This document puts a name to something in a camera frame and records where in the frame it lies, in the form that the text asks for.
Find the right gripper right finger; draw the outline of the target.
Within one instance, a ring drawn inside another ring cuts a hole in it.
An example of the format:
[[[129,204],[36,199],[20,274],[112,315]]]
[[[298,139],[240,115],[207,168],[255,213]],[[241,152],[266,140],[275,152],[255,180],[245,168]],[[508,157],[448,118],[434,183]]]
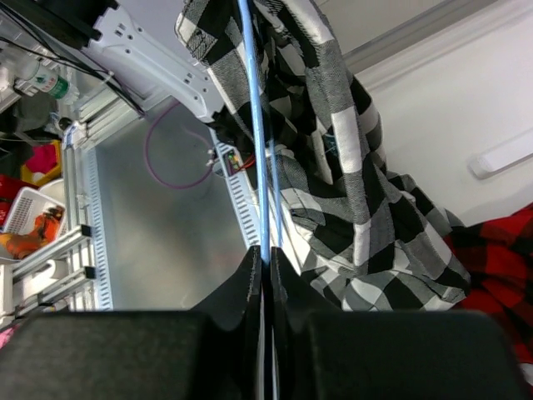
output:
[[[344,399],[340,311],[296,273],[279,247],[271,250],[273,335],[282,399]]]

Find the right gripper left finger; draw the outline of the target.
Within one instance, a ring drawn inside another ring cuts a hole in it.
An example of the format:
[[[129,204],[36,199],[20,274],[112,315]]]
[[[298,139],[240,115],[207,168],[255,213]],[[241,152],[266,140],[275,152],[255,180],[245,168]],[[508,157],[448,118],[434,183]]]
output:
[[[256,399],[262,295],[260,248],[182,314],[185,399]]]

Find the black white plaid shirt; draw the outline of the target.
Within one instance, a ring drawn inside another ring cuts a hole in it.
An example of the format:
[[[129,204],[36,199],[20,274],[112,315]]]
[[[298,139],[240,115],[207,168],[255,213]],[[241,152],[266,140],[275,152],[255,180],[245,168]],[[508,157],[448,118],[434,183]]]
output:
[[[267,176],[283,248],[303,281],[347,311],[446,310],[471,279],[445,244],[458,223],[388,170],[381,116],[313,1],[250,5]]]

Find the light blue wire hanger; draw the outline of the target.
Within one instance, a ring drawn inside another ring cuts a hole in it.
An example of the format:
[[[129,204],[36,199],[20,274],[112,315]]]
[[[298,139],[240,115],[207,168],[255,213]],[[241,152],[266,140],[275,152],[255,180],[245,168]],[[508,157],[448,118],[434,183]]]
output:
[[[242,19],[242,36],[245,48],[245,61],[247,68],[247,81],[249,87],[253,141],[257,170],[260,254],[262,260],[263,397],[265,399],[278,399],[280,397],[280,389],[274,338],[274,306],[271,288],[270,209],[268,198],[265,133],[262,118],[262,106],[260,101],[260,84],[257,74],[257,60],[250,3],[248,1],[239,1],[237,5]]]

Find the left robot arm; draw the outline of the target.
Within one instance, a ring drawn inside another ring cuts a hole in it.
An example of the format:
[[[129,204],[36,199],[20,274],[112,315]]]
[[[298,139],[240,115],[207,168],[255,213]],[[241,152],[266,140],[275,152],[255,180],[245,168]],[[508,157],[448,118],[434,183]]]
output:
[[[223,101],[211,79],[185,54],[158,42],[116,1],[6,1],[26,22],[63,46],[113,72],[128,94],[173,96],[196,118],[212,123]]]

